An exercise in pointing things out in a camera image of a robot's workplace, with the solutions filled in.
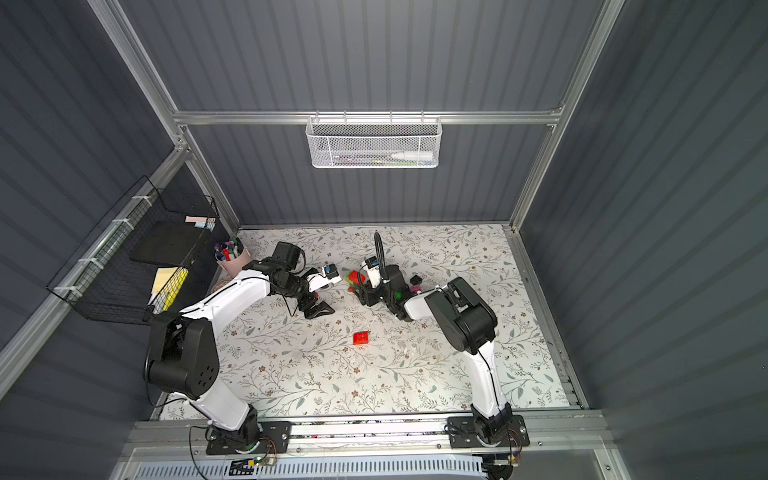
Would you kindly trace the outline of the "red lego brick long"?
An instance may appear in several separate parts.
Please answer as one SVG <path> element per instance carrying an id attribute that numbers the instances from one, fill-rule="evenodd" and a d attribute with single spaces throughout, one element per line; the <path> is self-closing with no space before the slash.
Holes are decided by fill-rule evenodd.
<path id="1" fill-rule="evenodd" d="M 347 276 L 347 281 L 352 286 L 362 286 L 366 280 L 366 276 L 357 270 L 351 271 Z"/>

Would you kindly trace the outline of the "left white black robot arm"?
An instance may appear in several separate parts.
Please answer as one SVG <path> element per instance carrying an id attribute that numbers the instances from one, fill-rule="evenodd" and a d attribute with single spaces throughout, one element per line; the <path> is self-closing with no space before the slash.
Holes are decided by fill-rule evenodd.
<path id="1" fill-rule="evenodd" d="M 307 319 L 333 314 L 317 292 L 341 280 L 336 265 L 300 271 L 297 264 L 304 258 L 300 247 L 281 241 L 270 256 L 245 264 L 217 292 L 151 323 L 145 382 L 187 400 L 208 419 L 210 438 L 227 453 L 251 453 L 266 436 L 257 410 L 219 377 L 218 341 L 231 322 L 269 296 L 295 299 Z"/>

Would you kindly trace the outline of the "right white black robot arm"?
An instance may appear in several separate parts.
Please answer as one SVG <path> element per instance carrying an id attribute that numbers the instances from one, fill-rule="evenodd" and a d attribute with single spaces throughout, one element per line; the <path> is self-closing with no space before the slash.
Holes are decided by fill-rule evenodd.
<path id="1" fill-rule="evenodd" d="M 498 318 L 463 278 L 431 289 L 414 275 L 406 279 L 397 265 L 377 264 L 357 275 L 351 292 L 364 306 L 384 305 L 402 321 L 435 323 L 464 360 L 471 388 L 473 429 L 485 445 L 504 440 L 522 446 L 511 404 L 502 391 L 495 362 Z"/>

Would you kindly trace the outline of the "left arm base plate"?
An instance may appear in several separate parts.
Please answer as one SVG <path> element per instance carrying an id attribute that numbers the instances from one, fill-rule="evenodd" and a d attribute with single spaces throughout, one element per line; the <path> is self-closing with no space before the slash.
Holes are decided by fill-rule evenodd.
<path id="1" fill-rule="evenodd" d="M 293 424 L 287 421 L 245 423 L 237 431 L 213 426 L 207 435 L 207 455 L 266 455 L 285 453 Z"/>

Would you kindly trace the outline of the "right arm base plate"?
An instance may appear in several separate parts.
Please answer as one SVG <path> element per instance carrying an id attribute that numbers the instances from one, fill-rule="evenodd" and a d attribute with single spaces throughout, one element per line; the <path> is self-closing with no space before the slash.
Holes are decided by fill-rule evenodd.
<path id="1" fill-rule="evenodd" d="M 487 423 L 480 417 L 452 416 L 446 420 L 444 432 L 453 449 L 528 447 L 530 438 L 524 418 L 512 415 L 506 422 Z"/>

